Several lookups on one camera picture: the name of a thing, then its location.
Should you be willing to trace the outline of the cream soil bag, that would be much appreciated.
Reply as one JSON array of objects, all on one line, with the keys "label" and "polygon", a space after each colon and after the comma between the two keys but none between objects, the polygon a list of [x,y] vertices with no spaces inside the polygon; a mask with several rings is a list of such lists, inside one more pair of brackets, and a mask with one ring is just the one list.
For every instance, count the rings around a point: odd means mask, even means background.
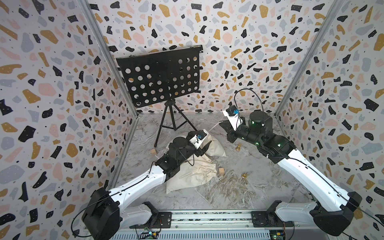
[{"label": "cream soil bag", "polygon": [[[207,133],[208,135],[200,147],[202,148],[209,141],[212,141],[212,143],[210,144],[209,150],[205,153],[205,155],[208,155],[211,157],[226,157],[227,156],[226,152],[223,146],[221,145],[221,143],[215,137],[213,137],[208,131]],[[191,134],[189,132],[189,133],[182,134],[176,137],[175,139],[173,139],[168,145],[168,148],[167,148],[168,151],[166,152],[166,154],[168,156],[173,157],[174,159],[183,160],[183,161],[192,156],[200,157],[200,156],[194,155],[194,151],[196,149],[189,142],[190,137],[191,137]]]}]

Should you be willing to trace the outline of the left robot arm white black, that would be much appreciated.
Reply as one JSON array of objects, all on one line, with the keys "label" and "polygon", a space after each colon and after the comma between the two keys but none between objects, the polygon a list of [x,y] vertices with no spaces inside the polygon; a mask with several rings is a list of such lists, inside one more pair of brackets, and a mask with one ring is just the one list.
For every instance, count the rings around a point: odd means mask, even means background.
[{"label": "left robot arm white black", "polygon": [[170,142],[168,151],[140,176],[111,190],[94,191],[87,207],[81,211],[90,237],[109,240],[120,229],[160,225],[159,211],[151,203],[144,202],[136,207],[131,207],[131,203],[174,177],[190,157],[204,155],[211,144],[205,143],[205,138],[202,132],[187,138],[177,137]]}]

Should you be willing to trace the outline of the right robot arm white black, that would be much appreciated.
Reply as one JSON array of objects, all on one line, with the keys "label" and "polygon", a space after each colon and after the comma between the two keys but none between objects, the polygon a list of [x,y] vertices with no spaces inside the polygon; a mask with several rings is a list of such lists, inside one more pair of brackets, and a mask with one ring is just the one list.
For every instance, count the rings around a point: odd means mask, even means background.
[{"label": "right robot arm white black", "polygon": [[220,126],[227,133],[227,140],[243,140],[257,147],[259,153],[289,172],[315,198],[304,204],[274,201],[262,218],[261,226],[281,223],[302,223],[318,227],[331,236],[340,236],[351,224],[362,197],[347,192],[317,170],[299,151],[295,144],[273,132],[273,120],[265,112],[256,110],[248,120],[231,106],[223,111],[227,118]]}]

